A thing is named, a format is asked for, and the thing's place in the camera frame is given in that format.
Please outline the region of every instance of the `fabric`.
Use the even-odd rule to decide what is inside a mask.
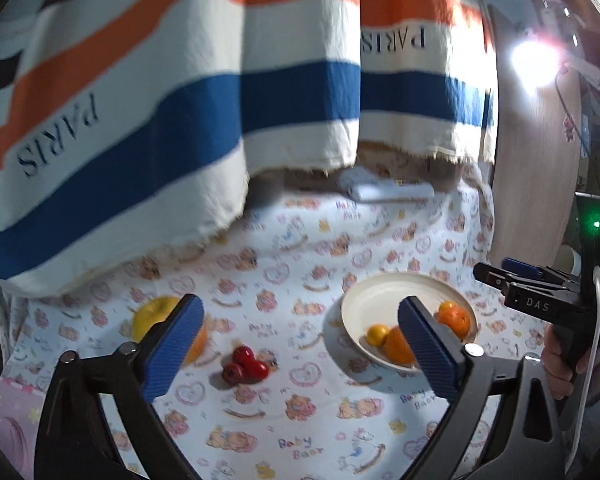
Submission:
[[[478,0],[396,1],[363,0],[360,36],[360,0],[10,0],[0,285],[58,296],[208,239],[250,176],[353,164],[361,120],[364,140],[492,160]]]
[[[567,455],[571,452],[573,446],[573,438],[575,434],[575,422],[564,434],[566,443]],[[573,480],[578,477],[593,459],[594,455],[600,448],[600,399],[592,406],[587,406],[582,419],[582,430],[580,432],[580,445],[573,465],[568,471],[568,480]]]
[[[33,461],[44,402],[44,394],[32,386],[0,378],[0,448],[20,474],[17,478],[35,480]]]
[[[481,0],[360,0],[360,141],[493,163],[496,59]]]
[[[365,153],[395,178],[403,154]],[[434,276],[468,299],[490,355],[540,352],[542,322],[502,306],[472,266],[493,238],[493,200],[473,167],[425,202],[360,205],[333,192],[300,192],[309,175],[267,208],[248,212],[204,251],[162,248],[62,298],[26,300],[4,374],[48,387],[65,349],[108,354],[129,339],[134,311],[150,298],[192,292],[211,316],[208,348],[183,368],[154,407],[205,480],[397,479],[446,410],[420,374],[398,374],[359,354],[342,327],[343,291],[376,272]],[[250,345],[275,368],[263,383],[222,389],[220,362]],[[107,420],[127,466],[142,472],[110,397]],[[469,469],[497,406],[491,399],[462,462]]]

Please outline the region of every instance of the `blue stripe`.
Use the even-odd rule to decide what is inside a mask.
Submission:
[[[0,232],[0,279],[39,266],[164,186],[227,155],[242,131],[357,118],[359,88],[359,66],[322,62],[273,73],[214,76],[177,89],[146,124]],[[241,107],[248,112],[241,114]]]
[[[317,62],[243,74],[241,85],[245,134],[282,124],[360,117],[359,65]]]
[[[362,111],[414,114],[482,126],[485,93],[429,72],[362,73]]]
[[[493,91],[484,94],[484,112],[482,113],[482,129],[493,124]]]
[[[487,94],[487,99],[489,100],[489,105],[488,105],[489,111],[488,111],[488,117],[487,117],[487,124],[489,126],[492,126],[494,124],[493,107],[494,107],[496,92],[497,92],[497,89],[491,89],[491,91]]]

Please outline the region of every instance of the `tangerine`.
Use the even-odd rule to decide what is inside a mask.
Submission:
[[[396,364],[409,366],[416,362],[416,356],[398,326],[389,330],[383,348],[389,360]]]
[[[197,358],[202,355],[202,352],[205,351],[206,342],[208,341],[208,332],[206,330],[206,324],[202,325],[198,334],[196,335],[193,343],[191,344],[187,355],[184,357],[184,361],[182,362],[182,366],[187,366],[192,364]]]
[[[471,330],[471,318],[468,312],[457,305],[440,311],[438,313],[438,323],[447,325],[460,341]]]
[[[372,325],[369,327],[369,330],[366,331],[366,342],[371,346],[382,346],[388,333],[389,327],[387,325]]]
[[[455,306],[458,306],[458,304],[453,301],[443,301],[438,307],[438,313],[444,312],[446,309],[453,308]]]

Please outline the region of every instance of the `white plate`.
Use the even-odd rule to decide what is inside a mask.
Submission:
[[[373,324],[382,323],[389,328],[398,324],[398,306],[407,296],[417,296],[432,314],[438,311],[443,301],[453,301],[464,308],[471,319],[471,330],[463,342],[474,342],[478,333],[474,310],[451,285],[424,274],[382,272],[356,283],[342,299],[344,328],[356,346],[370,359],[396,370],[419,371],[416,367],[392,363],[380,349],[366,342],[366,331]]]

